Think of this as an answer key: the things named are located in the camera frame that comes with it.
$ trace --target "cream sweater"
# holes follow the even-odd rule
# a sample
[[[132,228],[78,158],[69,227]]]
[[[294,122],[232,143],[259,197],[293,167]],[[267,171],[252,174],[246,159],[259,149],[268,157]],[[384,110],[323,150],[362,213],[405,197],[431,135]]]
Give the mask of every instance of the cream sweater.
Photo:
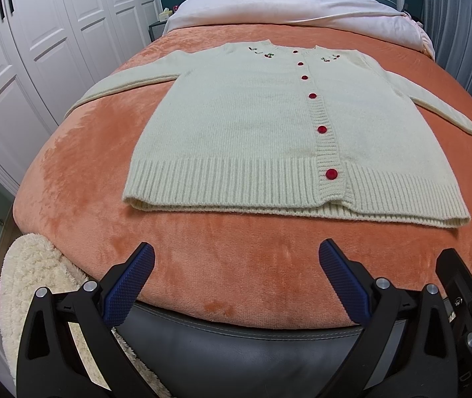
[[[174,51],[103,79],[73,108],[172,79],[132,156],[123,200],[136,208],[470,220],[414,103],[471,135],[472,122],[359,51],[270,41]]]

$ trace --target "orange fleece blanket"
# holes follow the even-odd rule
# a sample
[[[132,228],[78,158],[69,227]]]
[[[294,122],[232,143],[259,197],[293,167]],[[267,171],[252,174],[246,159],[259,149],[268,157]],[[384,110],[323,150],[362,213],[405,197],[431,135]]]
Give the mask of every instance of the orange fleece blanket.
[[[286,25],[175,30],[120,69],[171,51],[270,39],[282,46],[358,49],[423,86],[472,120],[472,98],[427,56],[354,33]],[[319,243],[332,237],[346,255],[396,286],[438,284],[434,262],[454,247],[472,271],[472,220],[459,229],[399,223],[234,213],[143,212],[121,201],[133,148],[173,82],[149,85],[77,108],[46,142],[16,196],[23,232],[40,233],[100,279],[141,241],[156,251],[139,298],[191,316],[270,328],[350,324],[319,267]],[[472,216],[472,136],[419,108],[455,173]]]

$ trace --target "black leather surface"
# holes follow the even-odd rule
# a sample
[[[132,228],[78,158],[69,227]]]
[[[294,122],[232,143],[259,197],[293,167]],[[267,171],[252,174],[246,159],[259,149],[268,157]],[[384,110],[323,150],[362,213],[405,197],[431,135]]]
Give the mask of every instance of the black leather surface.
[[[403,328],[396,323],[368,385],[387,372]],[[361,327],[246,328],[136,303],[118,332],[177,398],[315,398]]]

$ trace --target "cream fuzzy rug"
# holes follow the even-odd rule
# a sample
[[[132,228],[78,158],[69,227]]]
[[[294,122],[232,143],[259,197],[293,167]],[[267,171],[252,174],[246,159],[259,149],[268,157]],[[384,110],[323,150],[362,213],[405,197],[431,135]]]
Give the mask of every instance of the cream fuzzy rug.
[[[87,280],[83,271],[67,260],[44,236],[30,233],[19,237],[11,245],[0,276],[0,332],[14,379],[20,337],[35,290],[46,286],[53,293],[70,292],[79,289]],[[70,324],[70,330],[89,377],[94,383],[109,389],[92,358],[79,325]],[[136,357],[124,339],[114,329],[113,333],[129,360],[157,395],[171,398],[170,392]]]

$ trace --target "nightstand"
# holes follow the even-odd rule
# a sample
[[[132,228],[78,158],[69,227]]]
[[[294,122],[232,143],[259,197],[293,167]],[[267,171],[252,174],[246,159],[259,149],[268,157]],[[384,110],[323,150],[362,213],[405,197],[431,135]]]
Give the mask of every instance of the nightstand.
[[[149,37],[151,37],[152,42],[162,36],[162,33],[164,32],[164,27],[166,26],[166,22],[168,21],[158,21],[149,26]]]

